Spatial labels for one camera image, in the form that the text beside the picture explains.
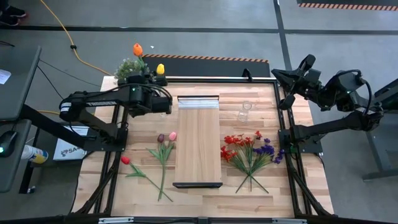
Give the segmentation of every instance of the wooden table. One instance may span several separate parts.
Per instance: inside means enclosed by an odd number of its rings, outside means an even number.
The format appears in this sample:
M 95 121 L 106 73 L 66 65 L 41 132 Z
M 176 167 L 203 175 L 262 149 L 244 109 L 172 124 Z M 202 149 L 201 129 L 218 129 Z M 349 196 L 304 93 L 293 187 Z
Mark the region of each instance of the wooden table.
M 101 90 L 108 90 L 116 84 L 112 77 L 105 77 Z M 171 115 L 146 114 L 129 118 L 129 137 L 124 156 L 131 158 L 155 183 L 160 185 L 162 169 L 160 163 L 146 148 L 156 148 L 159 134 L 168 135 L 177 130 L 177 95 L 219 95 L 220 96 L 220 141 L 231 134 L 250 134 L 260 130 L 279 150 L 277 117 L 274 89 L 271 84 L 245 83 L 170 83 L 168 91 L 174 96 Z M 243 101 L 250 101 L 252 109 L 248 121 L 237 120 L 237 113 Z M 294 107 L 297 124 L 311 125 L 312 117 L 307 101 L 297 97 Z M 95 115 L 110 122 L 113 107 L 100 107 Z M 103 163 L 104 152 L 94 152 L 83 161 L 73 210 L 78 210 L 97 187 Z M 319 158 L 302 154 L 308 188 L 326 210 L 333 213 L 325 173 Z M 162 197 L 157 201 L 158 190 L 141 177 L 125 177 L 132 173 L 130 166 L 121 163 L 114 195 L 112 216 L 155 216 L 155 217 L 293 217 L 286 164 L 270 164 L 255 174 L 255 178 L 269 191 L 265 193 L 249 184 L 236 194 L 238 185 L 245 176 L 223 161 L 222 182 L 219 189 L 177 189 L 172 183 L 175 175 L 175 149 L 170 155 L 165 180 L 165 192 L 174 202 Z M 298 189 L 300 208 L 304 211 L 301 190 Z M 104 191 L 103 207 L 108 190 Z

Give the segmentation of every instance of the gray floor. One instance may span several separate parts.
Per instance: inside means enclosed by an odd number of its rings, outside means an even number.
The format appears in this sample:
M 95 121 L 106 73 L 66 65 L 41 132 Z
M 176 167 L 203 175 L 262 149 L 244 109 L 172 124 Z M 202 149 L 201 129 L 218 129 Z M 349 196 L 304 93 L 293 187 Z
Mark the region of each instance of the gray floor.
M 11 0 L 11 3 L 30 12 L 25 26 L 57 25 L 40 1 Z M 286 29 L 398 28 L 395 22 L 398 12 L 299 8 L 295 0 L 280 0 L 279 3 Z M 272 0 L 51 0 L 47 4 L 68 26 L 277 28 Z M 271 68 L 285 67 L 278 34 L 71 32 L 71 35 L 81 58 L 112 73 L 123 58 L 132 57 L 131 46 L 135 40 L 148 54 L 264 58 L 270 60 Z M 103 74 L 75 58 L 64 32 L 0 30 L 0 39 L 16 46 L 41 45 L 42 60 L 88 82 L 101 84 Z M 398 35 L 292 34 L 287 35 L 287 45 L 293 67 L 307 54 L 317 57 L 314 68 L 323 72 L 323 82 L 338 70 L 351 68 L 361 69 L 373 90 L 397 78 Z M 39 66 L 63 96 L 78 90 L 99 89 L 43 63 Z M 365 88 L 359 92 L 367 97 Z M 57 111 L 59 101 L 44 76 L 37 71 L 27 103 L 37 110 Z M 315 123 L 345 115 L 336 110 L 321 113 L 312 103 L 310 107 Z M 361 180 L 362 175 L 376 171 L 365 134 L 357 131 L 331 133 L 322 139 L 322 146 L 335 213 L 341 217 L 398 222 L 398 177 L 370 182 Z M 21 179 L 22 165 L 16 186 Z M 78 166 L 37 170 L 35 194 L 18 195 L 16 190 L 0 194 L 0 219 L 68 213 L 78 170 Z

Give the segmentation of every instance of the orange and black hazard tape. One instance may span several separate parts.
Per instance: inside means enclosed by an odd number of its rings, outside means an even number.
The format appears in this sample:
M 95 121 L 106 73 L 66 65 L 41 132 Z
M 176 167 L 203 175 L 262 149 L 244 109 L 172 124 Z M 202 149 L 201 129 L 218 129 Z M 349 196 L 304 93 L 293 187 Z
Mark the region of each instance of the orange and black hazard tape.
M 381 10 L 381 11 L 398 11 L 397 6 L 372 6 L 372 5 L 356 5 L 356 4 L 325 4 L 325 3 L 300 3 L 300 7 L 312 7 L 319 9 L 358 9 L 358 10 Z
M 211 56 L 186 56 L 186 55 L 158 55 L 158 54 L 146 54 L 142 57 L 157 57 L 157 58 L 187 58 L 187 59 L 204 59 L 204 60 L 229 60 L 229 61 L 240 61 L 240 62 L 264 62 L 268 63 L 265 59 L 253 59 L 253 58 L 231 58 L 231 57 L 211 57 Z

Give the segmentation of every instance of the orange tulip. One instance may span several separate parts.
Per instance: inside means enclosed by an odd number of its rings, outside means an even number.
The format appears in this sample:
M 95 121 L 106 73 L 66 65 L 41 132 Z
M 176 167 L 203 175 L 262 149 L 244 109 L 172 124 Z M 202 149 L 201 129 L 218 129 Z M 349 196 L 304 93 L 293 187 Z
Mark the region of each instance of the orange tulip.
M 141 45 L 139 45 L 138 43 L 134 44 L 134 46 L 132 47 L 132 52 L 137 57 L 142 56 L 143 50 L 142 50 Z

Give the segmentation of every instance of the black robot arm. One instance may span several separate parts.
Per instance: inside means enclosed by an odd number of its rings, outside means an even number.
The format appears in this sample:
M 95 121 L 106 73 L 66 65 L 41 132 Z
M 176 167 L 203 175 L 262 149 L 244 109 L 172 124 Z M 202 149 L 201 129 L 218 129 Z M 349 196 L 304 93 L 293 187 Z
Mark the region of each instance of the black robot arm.
M 147 79 L 130 77 L 116 88 L 99 91 L 79 91 L 71 94 L 60 103 L 60 118 L 69 123 L 79 122 L 95 131 L 95 139 L 103 144 L 112 144 L 123 138 L 125 130 L 114 123 L 105 123 L 87 112 L 87 107 L 123 106 L 132 117 L 147 113 L 167 113 L 172 111 L 172 96 L 159 85 L 148 83 Z
M 292 71 L 273 69 L 281 87 L 286 92 L 284 100 L 279 102 L 279 108 L 287 110 L 295 101 L 295 94 L 303 96 L 306 100 L 316 103 L 321 111 L 330 110 L 336 105 L 337 110 L 350 112 L 345 118 L 329 121 L 313 126 L 293 125 L 289 131 L 281 131 L 281 137 L 286 146 L 290 144 L 299 146 L 334 131 L 353 129 L 358 131 L 370 131 L 378 126 L 383 117 L 380 105 L 371 106 L 371 89 L 366 80 L 362 78 L 360 70 L 339 71 L 328 83 L 323 86 L 319 81 L 321 72 L 312 68 L 315 62 L 313 55 L 308 55 L 301 61 L 297 69 Z M 369 99 L 358 95 L 356 90 L 366 85 Z
M 296 70 L 271 71 L 287 93 L 286 98 L 279 103 L 282 110 L 292 107 L 295 94 L 316 103 L 322 111 L 330 110 L 335 105 L 339 111 L 344 112 L 362 107 L 369 109 L 368 100 L 364 100 L 356 92 L 363 85 L 370 88 L 360 70 L 339 71 L 323 86 L 319 81 L 321 71 L 312 68 L 314 63 L 315 57 L 308 55 Z

